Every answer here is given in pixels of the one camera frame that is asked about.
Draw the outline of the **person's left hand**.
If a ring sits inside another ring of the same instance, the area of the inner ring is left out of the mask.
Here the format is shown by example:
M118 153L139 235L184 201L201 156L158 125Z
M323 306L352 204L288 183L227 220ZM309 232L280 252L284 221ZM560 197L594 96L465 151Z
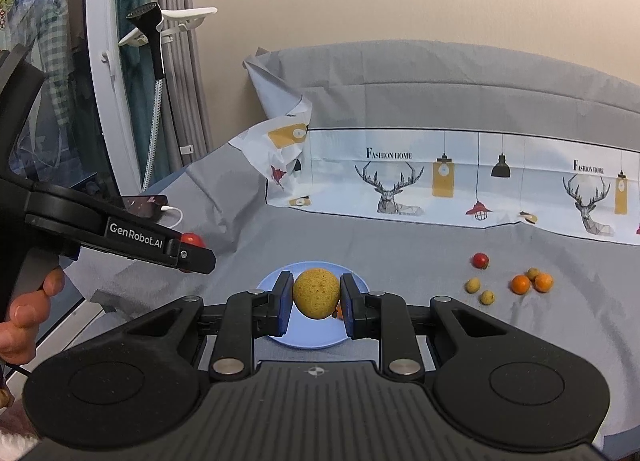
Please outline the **person's left hand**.
M1 324L1 359L13 365L29 363L36 355L39 326L50 316L51 299L64 288L61 267L52 269L42 281L42 288L17 296L9 309L9 317Z

